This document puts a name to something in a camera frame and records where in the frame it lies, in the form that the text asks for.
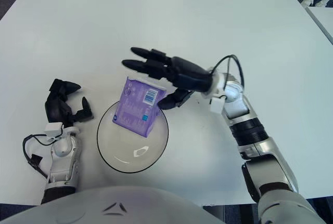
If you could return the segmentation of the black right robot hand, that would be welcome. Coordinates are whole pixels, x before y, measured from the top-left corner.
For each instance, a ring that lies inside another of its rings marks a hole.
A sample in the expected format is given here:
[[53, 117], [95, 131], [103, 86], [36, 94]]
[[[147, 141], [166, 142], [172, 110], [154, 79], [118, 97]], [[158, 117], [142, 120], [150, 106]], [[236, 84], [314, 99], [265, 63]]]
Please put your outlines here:
[[176, 90], [158, 102], [161, 110], [181, 107], [194, 92], [206, 93], [213, 84], [213, 75], [202, 67], [180, 57], [168, 57], [155, 49], [132, 47], [131, 52], [146, 61], [122, 60], [122, 64], [156, 80], [166, 78]]

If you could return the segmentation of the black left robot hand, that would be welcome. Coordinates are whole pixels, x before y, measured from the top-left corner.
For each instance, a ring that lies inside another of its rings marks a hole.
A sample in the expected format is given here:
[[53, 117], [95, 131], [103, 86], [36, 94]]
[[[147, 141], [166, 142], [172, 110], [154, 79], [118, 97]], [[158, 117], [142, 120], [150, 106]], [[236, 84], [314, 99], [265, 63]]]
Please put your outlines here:
[[72, 127], [76, 122], [92, 120], [93, 114], [89, 102], [82, 98], [82, 109], [76, 114], [72, 113], [71, 107], [66, 103], [68, 96], [81, 89], [76, 83], [54, 79], [49, 95], [45, 102], [45, 111], [49, 123], [62, 122], [64, 127]]

